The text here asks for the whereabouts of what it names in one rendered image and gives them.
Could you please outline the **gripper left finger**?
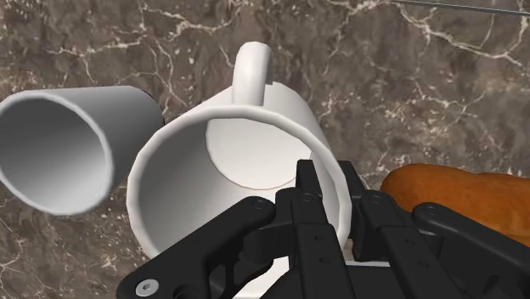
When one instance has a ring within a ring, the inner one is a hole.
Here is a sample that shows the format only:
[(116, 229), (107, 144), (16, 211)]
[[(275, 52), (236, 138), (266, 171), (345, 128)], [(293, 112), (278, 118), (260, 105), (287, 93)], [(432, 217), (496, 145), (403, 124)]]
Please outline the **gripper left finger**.
[(289, 269), (259, 299), (356, 299), (309, 160), (279, 201), (240, 200), (131, 272), (116, 299), (235, 299), (278, 257)]

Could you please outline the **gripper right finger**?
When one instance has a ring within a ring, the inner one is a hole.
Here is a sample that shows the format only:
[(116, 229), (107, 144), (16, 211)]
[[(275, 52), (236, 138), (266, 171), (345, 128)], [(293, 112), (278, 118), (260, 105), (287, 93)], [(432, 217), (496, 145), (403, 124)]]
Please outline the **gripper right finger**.
[(432, 202), (406, 212), (339, 163), (352, 200), (355, 299), (530, 299), (530, 247)]

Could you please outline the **white mug with handle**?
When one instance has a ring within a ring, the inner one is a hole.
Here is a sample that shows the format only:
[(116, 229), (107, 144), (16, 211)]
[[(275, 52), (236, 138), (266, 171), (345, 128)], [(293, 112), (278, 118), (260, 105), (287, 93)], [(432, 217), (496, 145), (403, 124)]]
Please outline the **white mug with handle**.
[(324, 209), (340, 243), (350, 233), (352, 203), (339, 163), (307, 103), (272, 78), (271, 48), (247, 42), (230, 87), (157, 131), (127, 180), (132, 231), (156, 257), (231, 207), (291, 187), (296, 164), (310, 160)]

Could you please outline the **brown bread loaf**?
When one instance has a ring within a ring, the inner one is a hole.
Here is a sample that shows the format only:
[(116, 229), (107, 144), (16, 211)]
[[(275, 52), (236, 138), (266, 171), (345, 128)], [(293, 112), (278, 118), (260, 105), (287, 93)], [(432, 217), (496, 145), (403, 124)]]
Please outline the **brown bread loaf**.
[(415, 163), (390, 171), (381, 191), (406, 211), (434, 202), (530, 247), (530, 178)]

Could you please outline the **white handleless cup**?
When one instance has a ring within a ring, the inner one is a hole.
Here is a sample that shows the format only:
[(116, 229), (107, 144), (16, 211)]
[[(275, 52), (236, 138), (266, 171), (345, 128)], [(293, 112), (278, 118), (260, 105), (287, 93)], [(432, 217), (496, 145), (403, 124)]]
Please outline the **white handleless cup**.
[(42, 212), (89, 211), (163, 124), (155, 100), (131, 86), (12, 94), (0, 102), (0, 182)]

